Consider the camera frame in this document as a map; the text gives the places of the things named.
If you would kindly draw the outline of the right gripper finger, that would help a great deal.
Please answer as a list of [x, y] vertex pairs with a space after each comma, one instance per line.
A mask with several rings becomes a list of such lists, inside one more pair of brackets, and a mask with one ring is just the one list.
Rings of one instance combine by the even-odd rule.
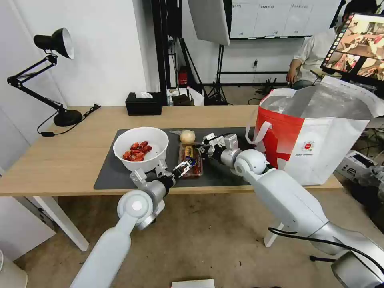
[[210, 144], [195, 144], [194, 147], [196, 148], [196, 150], [198, 151], [200, 157], [202, 159], [209, 159], [210, 158]]
[[210, 133], [203, 137], [202, 144], [210, 147], [223, 147], [223, 134]]

